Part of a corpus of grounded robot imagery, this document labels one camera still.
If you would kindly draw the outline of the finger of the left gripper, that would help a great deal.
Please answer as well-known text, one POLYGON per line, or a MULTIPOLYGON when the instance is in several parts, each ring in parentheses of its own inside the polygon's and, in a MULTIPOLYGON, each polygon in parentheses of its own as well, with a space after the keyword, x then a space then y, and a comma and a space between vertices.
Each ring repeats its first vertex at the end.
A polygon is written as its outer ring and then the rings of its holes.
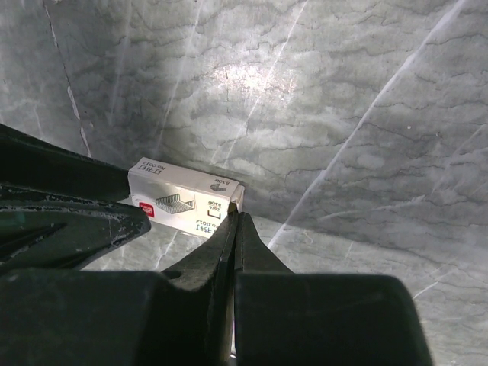
POLYGON ((1 181, 91 200, 130 195, 128 171, 1 125, 1 181))
POLYGON ((81 268, 149 232, 139 208, 100 201, 3 201, 1 270, 81 268))

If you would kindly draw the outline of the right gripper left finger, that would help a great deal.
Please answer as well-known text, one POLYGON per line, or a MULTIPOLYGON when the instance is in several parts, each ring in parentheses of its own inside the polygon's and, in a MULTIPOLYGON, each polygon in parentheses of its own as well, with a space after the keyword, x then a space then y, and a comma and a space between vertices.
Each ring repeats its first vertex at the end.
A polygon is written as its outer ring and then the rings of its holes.
POLYGON ((233 282, 238 213, 230 213, 203 244, 162 273, 170 349, 182 364, 225 365, 233 328, 233 282))

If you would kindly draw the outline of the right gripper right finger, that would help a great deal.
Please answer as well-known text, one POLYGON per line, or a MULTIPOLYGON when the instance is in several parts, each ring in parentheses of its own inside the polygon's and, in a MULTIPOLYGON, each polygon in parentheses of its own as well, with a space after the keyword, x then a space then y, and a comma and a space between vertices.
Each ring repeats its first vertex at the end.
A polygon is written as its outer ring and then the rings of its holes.
POLYGON ((239 215, 234 269, 235 345, 238 365, 278 365, 282 280, 294 273, 260 238, 247 213, 239 215))

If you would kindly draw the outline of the white staple box sleeve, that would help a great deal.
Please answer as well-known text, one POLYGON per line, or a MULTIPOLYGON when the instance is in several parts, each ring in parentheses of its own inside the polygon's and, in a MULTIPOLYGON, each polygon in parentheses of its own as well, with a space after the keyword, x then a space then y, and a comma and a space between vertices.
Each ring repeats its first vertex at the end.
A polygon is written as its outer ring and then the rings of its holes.
POLYGON ((211 237, 228 213, 243 206, 239 182, 146 157, 127 178, 133 206, 155 223, 194 236, 211 237))

